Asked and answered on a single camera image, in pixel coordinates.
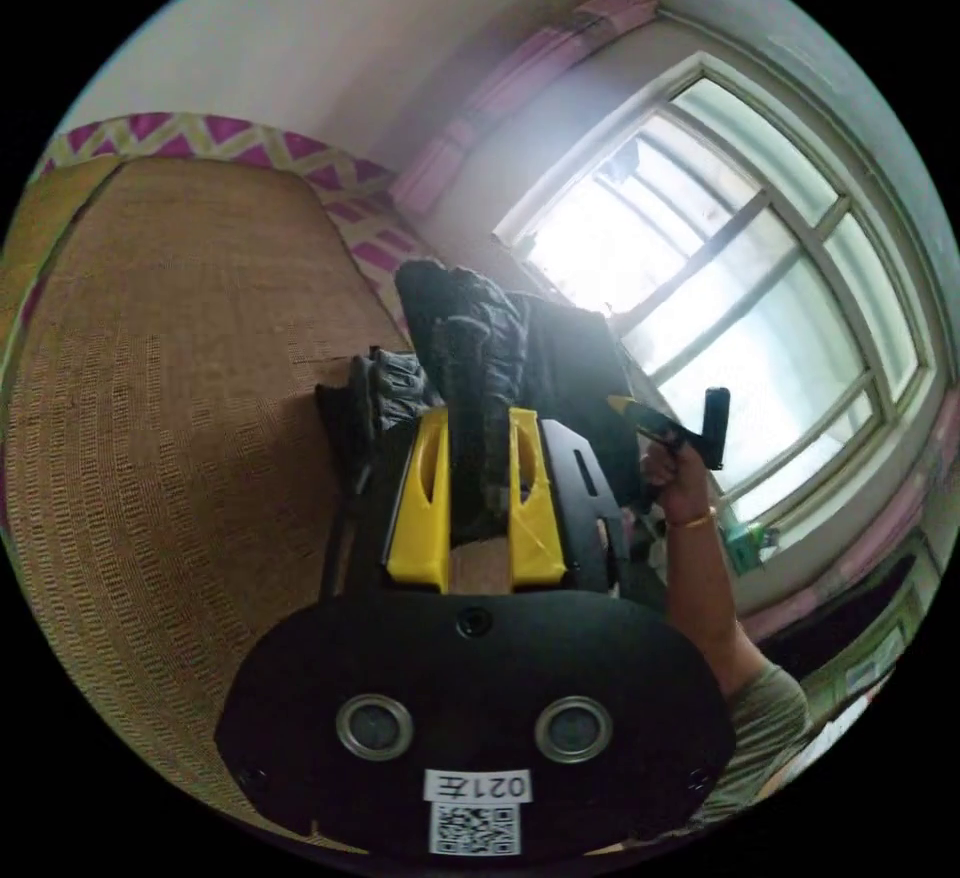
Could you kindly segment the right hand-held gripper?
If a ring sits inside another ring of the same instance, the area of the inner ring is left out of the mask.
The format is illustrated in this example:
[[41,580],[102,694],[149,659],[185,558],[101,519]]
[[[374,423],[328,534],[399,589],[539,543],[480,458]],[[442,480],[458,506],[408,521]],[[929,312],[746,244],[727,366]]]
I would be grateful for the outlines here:
[[[662,431],[663,414],[627,396],[610,395],[608,405],[635,431]],[[674,429],[650,439],[640,458],[641,474],[662,511],[705,510],[705,465]]]

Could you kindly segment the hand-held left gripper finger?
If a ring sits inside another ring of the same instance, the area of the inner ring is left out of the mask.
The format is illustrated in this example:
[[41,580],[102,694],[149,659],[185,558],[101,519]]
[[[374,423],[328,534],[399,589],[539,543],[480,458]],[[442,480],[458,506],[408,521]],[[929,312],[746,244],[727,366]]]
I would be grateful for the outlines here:
[[557,588],[566,573],[537,414],[509,410],[508,553],[513,590]]

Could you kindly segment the person's right hand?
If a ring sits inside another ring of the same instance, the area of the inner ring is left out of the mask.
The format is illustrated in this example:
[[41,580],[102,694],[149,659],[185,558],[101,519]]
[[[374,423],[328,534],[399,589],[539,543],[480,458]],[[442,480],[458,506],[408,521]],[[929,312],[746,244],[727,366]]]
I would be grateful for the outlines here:
[[641,468],[657,492],[655,502],[668,526],[687,526],[710,518],[708,471],[689,444],[671,451],[663,444],[650,443]]

